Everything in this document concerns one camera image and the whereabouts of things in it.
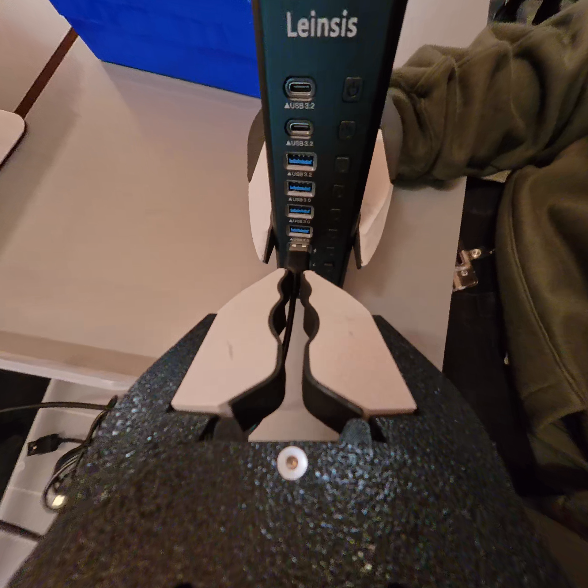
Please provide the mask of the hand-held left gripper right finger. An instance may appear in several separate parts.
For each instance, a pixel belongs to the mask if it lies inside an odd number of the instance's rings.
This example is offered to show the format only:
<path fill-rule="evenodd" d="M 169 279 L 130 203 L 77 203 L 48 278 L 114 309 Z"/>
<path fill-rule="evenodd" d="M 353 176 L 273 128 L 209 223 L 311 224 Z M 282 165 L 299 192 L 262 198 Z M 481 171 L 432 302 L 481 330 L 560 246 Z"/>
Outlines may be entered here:
<path fill-rule="evenodd" d="M 311 270 L 300 278 L 307 343 L 302 396 L 308 412 L 341 433 L 350 420 L 411 414 L 409 388 L 374 317 Z"/>

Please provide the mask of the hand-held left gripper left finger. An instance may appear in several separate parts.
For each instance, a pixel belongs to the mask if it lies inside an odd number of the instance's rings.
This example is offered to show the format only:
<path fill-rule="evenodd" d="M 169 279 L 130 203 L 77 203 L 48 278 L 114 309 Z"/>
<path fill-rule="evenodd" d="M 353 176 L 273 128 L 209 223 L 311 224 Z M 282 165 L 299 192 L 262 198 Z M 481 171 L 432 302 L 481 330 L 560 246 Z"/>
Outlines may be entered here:
<path fill-rule="evenodd" d="M 171 401 L 173 410 L 232 418 L 245 431 L 280 407 L 288 300 L 289 272 L 277 269 L 222 306 Z"/>

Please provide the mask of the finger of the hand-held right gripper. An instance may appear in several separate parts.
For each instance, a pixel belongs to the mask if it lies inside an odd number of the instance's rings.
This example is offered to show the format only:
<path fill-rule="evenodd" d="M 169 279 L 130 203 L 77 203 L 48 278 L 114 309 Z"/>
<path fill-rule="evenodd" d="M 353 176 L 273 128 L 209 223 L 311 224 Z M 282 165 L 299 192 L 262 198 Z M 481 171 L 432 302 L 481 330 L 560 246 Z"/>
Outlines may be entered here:
<path fill-rule="evenodd" d="M 356 232 L 355 260 L 358 269 L 370 262 L 382 238 L 395 180 L 396 107 L 393 100 L 387 98 L 371 158 Z"/>
<path fill-rule="evenodd" d="M 266 154 L 263 112 L 258 112 L 247 136 L 247 193 L 249 223 L 259 260 L 268 264 L 276 248 Z"/>

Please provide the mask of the person's right forearm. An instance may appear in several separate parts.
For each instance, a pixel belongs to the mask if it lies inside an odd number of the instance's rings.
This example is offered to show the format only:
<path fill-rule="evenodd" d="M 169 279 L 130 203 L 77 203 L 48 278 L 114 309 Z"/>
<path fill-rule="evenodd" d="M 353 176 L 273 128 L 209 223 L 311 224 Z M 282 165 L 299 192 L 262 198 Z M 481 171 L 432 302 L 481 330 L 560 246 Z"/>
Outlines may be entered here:
<path fill-rule="evenodd" d="M 540 25 L 489 25 L 467 48 L 425 45 L 389 86 L 400 180 L 550 163 L 587 138 L 587 1 Z"/>

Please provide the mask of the grey desk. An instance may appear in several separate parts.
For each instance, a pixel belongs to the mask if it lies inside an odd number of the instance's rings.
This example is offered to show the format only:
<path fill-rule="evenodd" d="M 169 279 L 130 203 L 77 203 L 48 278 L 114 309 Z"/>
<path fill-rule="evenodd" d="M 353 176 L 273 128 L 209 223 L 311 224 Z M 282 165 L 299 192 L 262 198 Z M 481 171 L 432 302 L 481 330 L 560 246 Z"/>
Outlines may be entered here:
<path fill-rule="evenodd" d="M 249 228 L 260 108 L 74 40 L 1 171 L 2 361 L 125 389 L 273 271 Z"/>

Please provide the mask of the clear badge holder clip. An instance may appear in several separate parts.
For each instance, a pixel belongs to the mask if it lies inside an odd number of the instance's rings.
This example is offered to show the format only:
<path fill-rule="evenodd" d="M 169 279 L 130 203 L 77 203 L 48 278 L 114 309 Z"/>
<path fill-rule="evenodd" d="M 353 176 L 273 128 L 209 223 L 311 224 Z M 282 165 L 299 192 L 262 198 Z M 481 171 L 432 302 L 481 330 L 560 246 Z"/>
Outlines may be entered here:
<path fill-rule="evenodd" d="M 487 247 L 465 249 L 459 245 L 453 271 L 452 292 L 459 292 L 477 286 L 479 279 L 474 267 L 474 262 L 489 258 L 493 256 L 494 253 L 494 249 L 488 249 Z"/>

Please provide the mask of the person's black pants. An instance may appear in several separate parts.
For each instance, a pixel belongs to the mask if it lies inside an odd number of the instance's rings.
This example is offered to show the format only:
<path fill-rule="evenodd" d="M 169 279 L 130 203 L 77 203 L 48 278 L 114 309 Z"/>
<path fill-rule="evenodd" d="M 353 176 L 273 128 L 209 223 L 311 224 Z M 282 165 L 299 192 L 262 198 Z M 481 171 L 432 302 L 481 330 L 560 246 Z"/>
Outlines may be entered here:
<path fill-rule="evenodd" d="M 458 246 L 495 250 L 503 190 L 500 182 L 467 179 Z M 477 286 L 452 293 L 443 372 L 484 424 L 517 493 L 587 537 L 587 415 L 532 433 L 507 352 L 495 254 L 474 267 Z"/>

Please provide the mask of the person's olive sweatshirt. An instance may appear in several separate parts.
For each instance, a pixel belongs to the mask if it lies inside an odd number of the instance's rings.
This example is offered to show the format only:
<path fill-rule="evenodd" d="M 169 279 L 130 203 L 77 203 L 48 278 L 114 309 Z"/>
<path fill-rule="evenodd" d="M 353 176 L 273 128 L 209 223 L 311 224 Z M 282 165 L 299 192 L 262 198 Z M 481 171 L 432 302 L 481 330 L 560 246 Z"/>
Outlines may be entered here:
<path fill-rule="evenodd" d="M 532 434 L 587 467 L 587 138 L 511 174 L 496 263 L 508 353 Z"/>

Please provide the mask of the blue plastic box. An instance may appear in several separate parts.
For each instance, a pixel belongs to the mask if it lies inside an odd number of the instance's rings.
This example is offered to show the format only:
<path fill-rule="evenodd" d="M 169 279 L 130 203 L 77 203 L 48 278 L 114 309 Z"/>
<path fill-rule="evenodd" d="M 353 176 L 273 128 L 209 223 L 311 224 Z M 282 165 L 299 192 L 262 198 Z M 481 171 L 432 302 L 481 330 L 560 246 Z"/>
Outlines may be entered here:
<path fill-rule="evenodd" d="M 51 1 L 101 61 L 260 97 L 250 1 Z"/>

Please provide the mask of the white rounded board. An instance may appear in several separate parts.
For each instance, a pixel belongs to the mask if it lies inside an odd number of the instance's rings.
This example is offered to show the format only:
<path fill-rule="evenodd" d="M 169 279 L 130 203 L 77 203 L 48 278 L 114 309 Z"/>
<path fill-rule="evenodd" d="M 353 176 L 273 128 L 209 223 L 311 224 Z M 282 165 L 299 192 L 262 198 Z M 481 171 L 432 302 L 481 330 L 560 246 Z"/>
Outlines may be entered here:
<path fill-rule="evenodd" d="M 15 151 L 26 132 L 24 118 L 1 109 L 1 166 Z"/>

